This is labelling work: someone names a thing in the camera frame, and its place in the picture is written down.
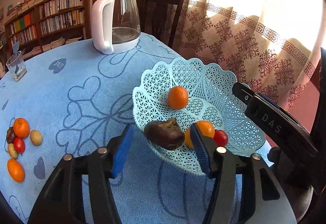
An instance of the dark wooden chair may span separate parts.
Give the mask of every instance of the dark wooden chair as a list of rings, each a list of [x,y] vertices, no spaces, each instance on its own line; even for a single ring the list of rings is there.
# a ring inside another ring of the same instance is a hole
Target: dark wooden chair
[[[177,30],[178,21],[182,9],[182,5],[184,0],[146,0],[144,5],[144,14],[142,20],[142,30],[144,32],[145,22],[146,22],[146,14],[147,14],[147,3],[154,2],[156,3],[155,8],[152,13],[152,32],[151,34],[155,36],[158,40],[162,41],[164,26],[167,20],[167,8],[168,4],[176,5],[177,10],[175,11],[170,38],[168,42],[168,46],[172,48],[175,32]]]

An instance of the glass kettle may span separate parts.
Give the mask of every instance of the glass kettle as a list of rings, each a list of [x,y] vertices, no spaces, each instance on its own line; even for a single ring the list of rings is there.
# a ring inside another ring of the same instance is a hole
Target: glass kettle
[[[94,47],[103,54],[133,49],[141,26],[136,0],[97,0],[91,10]]]

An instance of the tangerine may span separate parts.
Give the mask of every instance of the tangerine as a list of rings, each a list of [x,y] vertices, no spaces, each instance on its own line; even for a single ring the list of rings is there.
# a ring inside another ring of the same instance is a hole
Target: tangerine
[[[25,179],[25,171],[18,161],[10,159],[7,162],[8,173],[17,183],[21,183]]]
[[[215,128],[213,124],[206,120],[199,120],[196,122],[196,125],[198,126],[200,132],[203,134],[203,136],[214,138],[215,134]],[[190,147],[194,148],[191,139],[190,139],[190,127],[185,132],[185,143]]]
[[[167,104],[173,110],[181,110],[188,104],[188,91],[181,86],[175,86],[170,89],[167,95]]]
[[[26,119],[17,118],[14,121],[13,127],[14,127],[14,133],[17,137],[22,138],[22,139],[28,137],[30,128],[29,128],[29,124]]]

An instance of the orange fruit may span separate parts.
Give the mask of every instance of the orange fruit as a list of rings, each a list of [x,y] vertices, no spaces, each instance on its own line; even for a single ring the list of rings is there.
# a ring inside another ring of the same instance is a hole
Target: orange fruit
[[[200,132],[203,136],[214,138],[215,128],[213,124],[206,120],[200,120],[196,122],[197,126],[199,127]],[[194,148],[191,139],[190,139],[190,127],[185,132],[185,143],[190,147]]]
[[[18,161],[10,159],[7,162],[8,173],[17,183],[21,183],[25,179],[25,171]]]
[[[181,86],[172,87],[167,95],[167,104],[173,110],[185,108],[188,100],[188,91]]]
[[[29,124],[26,119],[24,118],[17,118],[14,121],[14,133],[19,138],[26,138],[29,135]]]

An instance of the drinking glass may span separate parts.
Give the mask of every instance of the drinking glass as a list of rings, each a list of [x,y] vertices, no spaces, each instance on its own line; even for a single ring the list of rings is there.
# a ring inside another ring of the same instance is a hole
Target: drinking glass
[[[14,53],[8,59],[6,66],[16,81],[19,81],[27,72],[21,51]]]

